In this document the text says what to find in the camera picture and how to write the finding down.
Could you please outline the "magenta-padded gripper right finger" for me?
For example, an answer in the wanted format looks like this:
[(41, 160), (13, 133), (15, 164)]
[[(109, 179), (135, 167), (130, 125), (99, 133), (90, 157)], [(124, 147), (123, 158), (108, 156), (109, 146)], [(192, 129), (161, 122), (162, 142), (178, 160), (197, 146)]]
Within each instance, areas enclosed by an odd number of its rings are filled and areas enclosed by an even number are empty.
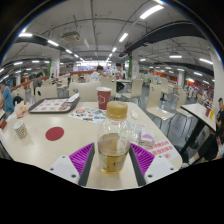
[(150, 184), (177, 171), (164, 156), (153, 155), (135, 144), (130, 145), (129, 154), (139, 186)]

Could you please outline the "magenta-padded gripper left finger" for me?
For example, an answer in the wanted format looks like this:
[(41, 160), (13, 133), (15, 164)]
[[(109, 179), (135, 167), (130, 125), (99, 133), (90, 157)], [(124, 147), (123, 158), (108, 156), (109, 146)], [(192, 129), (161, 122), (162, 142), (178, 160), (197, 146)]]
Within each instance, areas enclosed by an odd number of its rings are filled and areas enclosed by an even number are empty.
[(70, 156), (61, 155), (49, 168), (54, 175), (77, 185), (85, 186), (89, 177), (95, 145), (90, 143)]

